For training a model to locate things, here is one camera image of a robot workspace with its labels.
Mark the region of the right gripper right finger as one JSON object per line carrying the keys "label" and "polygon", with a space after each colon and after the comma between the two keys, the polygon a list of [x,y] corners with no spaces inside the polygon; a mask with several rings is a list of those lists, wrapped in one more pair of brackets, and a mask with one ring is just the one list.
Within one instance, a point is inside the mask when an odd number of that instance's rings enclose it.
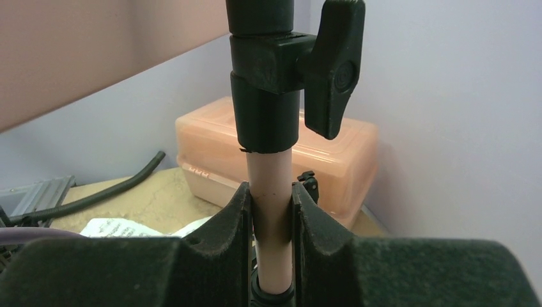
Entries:
{"label": "right gripper right finger", "polygon": [[491,240],[360,237],[292,185],[297,306],[539,306]]}

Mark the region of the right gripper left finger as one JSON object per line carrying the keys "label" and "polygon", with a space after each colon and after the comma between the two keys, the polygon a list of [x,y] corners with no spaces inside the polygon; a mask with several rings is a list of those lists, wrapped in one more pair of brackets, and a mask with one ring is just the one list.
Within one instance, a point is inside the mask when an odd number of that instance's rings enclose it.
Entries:
{"label": "right gripper left finger", "polygon": [[251,197],[184,238],[37,240],[1,275],[2,306],[247,306]]}

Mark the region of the pink music stand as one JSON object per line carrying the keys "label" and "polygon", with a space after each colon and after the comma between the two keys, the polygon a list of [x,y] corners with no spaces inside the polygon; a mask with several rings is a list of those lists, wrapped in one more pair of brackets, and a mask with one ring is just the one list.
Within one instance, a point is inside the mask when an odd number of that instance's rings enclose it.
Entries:
{"label": "pink music stand", "polygon": [[[291,149],[305,123],[334,139],[360,75],[365,4],[326,1],[317,35],[293,32],[291,1],[226,3],[238,141],[247,155],[251,268],[247,306],[297,306]],[[47,230],[51,239],[90,239]]]}

